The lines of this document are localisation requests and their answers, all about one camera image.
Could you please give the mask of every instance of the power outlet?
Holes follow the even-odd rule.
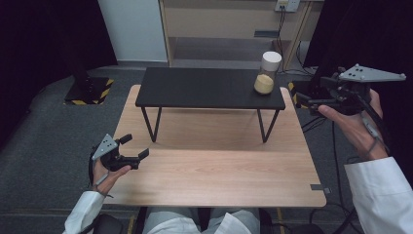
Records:
[[[278,0],[276,4],[276,8],[274,9],[276,12],[280,12],[283,8],[283,10],[286,10],[286,7],[288,6],[288,0]]]
[[[289,0],[288,6],[286,6],[286,11],[297,12],[299,5],[300,5],[300,0]]]
[[[277,1],[276,12],[281,12],[282,9],[285,12],[297,12],[300,0],[279,0]]]

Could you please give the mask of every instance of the table leg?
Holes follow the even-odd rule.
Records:
[[[159,107],[158,109],[158,116],[156,118],[156,125],[155,125],[155,133],[152,132],[151,123],[149,122],[148,114],[146,113],[145,107],[142,106],[140,108],[142,109],[143,118],[145,118],[146,127],[148,127],[149,135],[151,136],[152,142],[155,142],[156,137],[158,136],[158,128],[159,128],[159,122],[161,120],[162,107]]]
[[[280,111],[276,110],[273,116],[273,120],[271,121],[270,128],[268,128],[267,134],[264,133],[264,125],[262,124],[262,117],[261,117],[261,111],[257,109],[258,113],[258,120],[259,120],[259,127],[261,128],[261,136],[262,136],[262,141],[265,143],[268,140],[268,137],[270,137],[271,130],[274,127],[274,124],[276,123],[277,116],[279,116]]]

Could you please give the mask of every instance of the wooden table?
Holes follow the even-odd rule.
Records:
[[[124,156],[145,148],[139,170],[121,177],[106,204],[178,207],[322,207],[325,196],[288,90],[272,136],[261,140],[254,110],[165,108],[152,142],[131,88],[114,138],[132,134]],[[156,119],[158,108],[148,108]],[[263,110],[269,123],[274,110]]]

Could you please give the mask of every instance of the white sleeve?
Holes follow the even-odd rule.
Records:
[[[365,233],[413,233],[413,191],[393,157],[345,168]]]
[[[64,223],[67,234],[78,234],[91,225],[100,212],[104,197],[97,192],[84,192]]]

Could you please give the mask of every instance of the wrist strap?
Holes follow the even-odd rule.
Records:
[[[97,192],[98,194],[102,195],[103,197],[111,197],[111,198],[113,198],[112,195],[107,194],[107,193],[103,193],[103,192],[100,191],[97,187],[98,187],[98,184],[94,184],[94,185],[92,186],[93,191]]]

